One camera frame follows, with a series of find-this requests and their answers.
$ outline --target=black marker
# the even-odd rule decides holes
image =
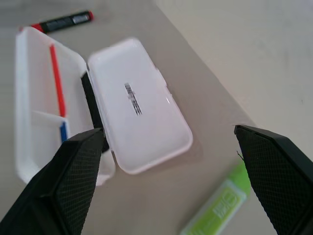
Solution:
[[[90,22],[93,20],[91,11],[83,11],[70,16],[63,16],[50,21],[35,23],[31,26],[42,33],[50,33],[59,29],[68,28],[77,24]]]

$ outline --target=open container lid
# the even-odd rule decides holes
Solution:
[[[89,71],[78,53],[31,27],[17,35],[16,43],[15,155],[18,175],[26,183],[61,146],[58,131],[63,122],[68,138],[93,129],[81,81],[86,72],[110,148],[125,172],[140,173],[190,148],[192,133],[137,39],[94,53],[88,60]],[[58,111],[51,45],[63,88],[63,117]],[[97,185],[114,173],[114,160],[107,151],[101,157]]]

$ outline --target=white plastic box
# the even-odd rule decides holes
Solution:
[[[54,44],[63,88],[60,116],[49,47]],[[192,133],[159,70],[139,40],[131,38],[88,60],[45,34],[26,27],[16,45],[16,169],[24,182],[54,156],[67,137],[93,128],[81,77],[88,73],[104,131],[119,166],[143,172],[187,151]],[[97,185],[115,173],[111,151],[100,161]]]

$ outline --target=white wall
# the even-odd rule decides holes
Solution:
[[[313,160],[313,0],[155,0],[259,126]]]

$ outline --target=table surface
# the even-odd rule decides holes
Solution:
[[[0,187],[4,189],[0,217],[25,187],[14,172],[12,29],[73,9],[76,6],[39,4],[1,12],[1,17],[12,21],[2,27],[6,36],[1,47],[6,57],[1,58],[1,71],[6,80],[1,81],[0,94],[8,104],[1,107],[6,121],[2,135],[6,139],[1,144],[5,157],[0,159]],[[137,37],[162,72],[193,132],[194,143],[187,153],[138,175],[128,175],[117,167],[115,176],[96,188],[83,234],[176,235],[240,160],[233,125],[254,123],[152,1],[108,0],[91,9],[94,22],[50,36],[85,60],[113,43]],[[252,192],[222,234],[276,233]]]

